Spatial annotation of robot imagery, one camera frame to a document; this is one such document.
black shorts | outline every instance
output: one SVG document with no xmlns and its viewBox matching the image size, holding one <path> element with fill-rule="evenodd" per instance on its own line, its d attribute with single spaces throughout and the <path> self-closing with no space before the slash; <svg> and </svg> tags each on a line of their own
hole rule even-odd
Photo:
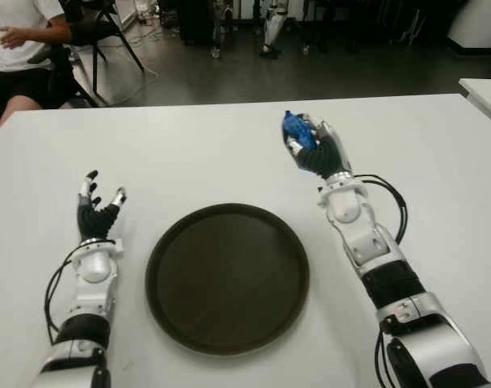
<svg viewBox="0 0 491 388">
<path fill-rule="evenodd" d="M 16 95 L 24 95 L 46 108 L 48 101 L 48 80 L 50 70 L 30 69 L 14 72 L 0 71 L 0 108 Z"/>
</svg>

black chair leg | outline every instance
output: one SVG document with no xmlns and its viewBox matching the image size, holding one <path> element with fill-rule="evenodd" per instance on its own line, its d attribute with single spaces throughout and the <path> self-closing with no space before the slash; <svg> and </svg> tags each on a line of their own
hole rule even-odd
<svg viewBox="0 0 491 388">
<path fill-rule="evenodd" d="M 118 24 L 115 23 L 115 21 L 113 20 L 113 18 L 107 12 L 104 15 L 106 16 L 107 21 L 109 23 L 111 23 L 115 27 L 116 35 L 122 40 L 122 43 L 124 44 L 124 46 L 127 49 L 127 51 L 129 51 L 129 54 L 131 54 L 132 59 L 136 62 L 136 64 L 140 68 L 140 70 L 141 71 L 145 71 L 145 69 L 143 68 L 143 65 L 141 64 L 140 60 L 138 59 L 138 57 L 136 56 L 136 54 L 134 53 L 134 51 L 132 51 L 131 46 L 127 42 L 127 39 L 125 39 L 124 34 L 120 30 L 120 27 L 118 27 Z"/>
<path fill-rule="evenodd" d="M 125 48 L 127 49 L 127 51 L 129 51 L 129 54 L 131 54 L 132 59 L 134 59 L 134 61 L 136 62 L 136 64 L 140 68 L 140 70 L 141 71 L 145 71 L 145 69 L 143 68 L 143 65 L 141 64 L 140 60 L 138 59 L 138 57 L 136 56 L 136 54 L 134 53 L 134 51 L 132 51 L 131 46 L 129 45 L 129 43 L 127 42 L 127 39 L 125 39 L 124 34 L 122 34 L 122 32 L 120 30 L 118 30 L 118 37 L 122 40 L 122 42 L 124 43 Z"/>
<path fill-rule="evenodd" d="M 97 56 L 98 56 L 98 54 L 99 54 L 99 47 L 97 44 L 94 44 L 93 45 L 93 92 L 95 94 L 98 94 L 97 93 L 97 77 L 98 77 L 98 75 L 97 75 L 97 64 L 98 64 L 97 63 L 98 62 Z"/>
<path fill-rule="evenodd" d="M 104 62 L 107 62 L 106 56 L 104 55 L 104 53 L 102 52 L 102 50 L 98 46 L 97 46 L 97 53 L 99 53 L 100 57 L 102 57 Z"/>
<path fill-rule="evenodd" d="M 98 108 L 99 105 L 94 101 L 94 99 L 88 94 L 87 91 L 84 90 L 82 86 L 75 80 L 75 89 L 77 90 L 77 93 L 81 95 L 81 97 L 87 101 L 87 103 L 92 107 L 92 108 Z"/>
</svg>

white t-shirt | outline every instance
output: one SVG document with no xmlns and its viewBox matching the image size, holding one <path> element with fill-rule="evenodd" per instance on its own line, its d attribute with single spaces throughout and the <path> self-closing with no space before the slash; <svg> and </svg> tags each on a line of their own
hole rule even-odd
<svg viewBox="0 0 491 388">
<path fill-rule="evenodd" d="M 48 21 L 64 14 L 58 0 L 0 0 L 0 27 L 46 28 Z M 0 44 L 0 71 L 10 72 L 35 68 L 50 69 L 50 61 L 31 65 L 27 61 L 46 47 L 44 43 L 28 40 L 13 49 Z"/>
</svg>

person's arm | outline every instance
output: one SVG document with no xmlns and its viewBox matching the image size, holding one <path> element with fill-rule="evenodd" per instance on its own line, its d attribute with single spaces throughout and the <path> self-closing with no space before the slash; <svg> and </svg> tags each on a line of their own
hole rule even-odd
<svg viewBox="0 0 491 388">
<path fill-rule="evenodd" d="M 0 38 L 4 49 L 14 49 L 22 46 L 27 40 L 36 42 L 60 44 L 71 41 L 71 31 L 64 15 L 58 15 L 49 20 L 47 28 L 1 27 L 5 34 Z"/>
</svg>

white robot leg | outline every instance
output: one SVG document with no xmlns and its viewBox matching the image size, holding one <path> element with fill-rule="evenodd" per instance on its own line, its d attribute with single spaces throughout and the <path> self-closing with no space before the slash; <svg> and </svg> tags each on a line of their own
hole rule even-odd
<svg viewBox="0 0 491 388">
<path fill-rule="evenodd" d="M 262 51 L 260 52 L 261 57 L 269 57 L 271 59 L 278 57 L 279 50 L 274 48 L 274 44 L 278 39 L 286 18 L 287 4 L 281 4 L 275 0 L 272 1 L 265 21 L 265 40 Z"/>
</svg>

